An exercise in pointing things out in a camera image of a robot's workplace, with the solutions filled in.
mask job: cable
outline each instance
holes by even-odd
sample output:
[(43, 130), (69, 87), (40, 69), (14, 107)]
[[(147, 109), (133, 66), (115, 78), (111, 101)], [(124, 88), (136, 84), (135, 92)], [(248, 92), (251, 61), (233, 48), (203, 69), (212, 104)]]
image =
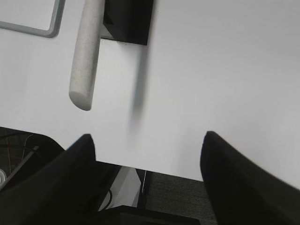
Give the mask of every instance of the cable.
[[(7, 147), (8, 147), (8, 145), (6, 145), (6, 144), (0, 144), (0, 148), (7, 148)], [(27, 148), (27, 147), (21, 146), (21, 145), (13, 145), (13, 144), (9, 145), (9, 147), (15, 148), (15, 149), (25, 149), (27, 151), (31, 151), (31, 152), (35, 153), (37, 156), (39, 156), (41, 158), (41, 160), (43, 161), (43, 163), (47, 164), (45, 159), (43, 158), (43, 156), (34, 149)]]
[(26, 135), (26, 134), (28, 135), (30, 133), (27, 133), (27, 132), (16, 132), (16, 133), (13, 133), (13, 134), (0, 136), (0, 140), (4, 139), (4, 138), (11, 137), (11, 136), (15, 136), (15, 135)]
[[(28, 138), (30, 138), (30, 137), (33, 136), (33, 135), (34, 135), (34, 134), (29, 135), (29, 136), (25, 139), (24, 146), (26, 146), (26, 143), (27, 143)], [(24, 155), (25, 155), (25, 149), (23, 149), (22, 160), (24, 159)]]
[(7, 156), (8, 156), (8, 164), (9, 164), (9, 174), (11, 174), (11, 155), (10, 155), (10, 148), (9, 148), (9, 139), (8, 139), (8, 130), (4, 128), (5, 131), (5, 137), (6, 137), (6, 144), (7, 144)]
[(110, 189), (108, 190), (108, 192), (109, 192), (109, 195), (110, 195), (109, 201), (108, 201), (108, 204), (107, 204), (102, 210), (106, 210), (107, 207), (112, 203), (113, 193), (112, 193), (112, 191), (111, 191)]

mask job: foam roller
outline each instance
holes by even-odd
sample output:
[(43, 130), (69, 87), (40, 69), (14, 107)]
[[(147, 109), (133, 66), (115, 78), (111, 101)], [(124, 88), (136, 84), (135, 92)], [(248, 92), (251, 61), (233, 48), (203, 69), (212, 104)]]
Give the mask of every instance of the foam roller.
[(85, 1), (75, 45), (69, 96), (86, 111), (92, 105), (104, 9), (105, 0)]

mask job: desk surface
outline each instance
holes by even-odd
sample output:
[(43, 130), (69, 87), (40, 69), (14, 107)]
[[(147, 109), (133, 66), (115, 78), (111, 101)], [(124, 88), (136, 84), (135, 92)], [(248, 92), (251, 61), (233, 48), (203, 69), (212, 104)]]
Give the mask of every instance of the desk surface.
[(300, 188), (300, 1), (159, 0), (148, 47), (101, 40), (89, 112), (68, 97), (82, 8), (53, 39), (0, 30), (0, 126), (91, 133), (98, 160), (196, 180), (214, 130)]

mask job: black rectangular object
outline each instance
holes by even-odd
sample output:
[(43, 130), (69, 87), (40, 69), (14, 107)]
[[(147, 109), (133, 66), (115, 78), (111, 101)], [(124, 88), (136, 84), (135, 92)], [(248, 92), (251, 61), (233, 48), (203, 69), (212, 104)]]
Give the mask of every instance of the black rectangular object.
[(114, 40), (147, 45), (153, 0), (106, 0), (103, 24)]

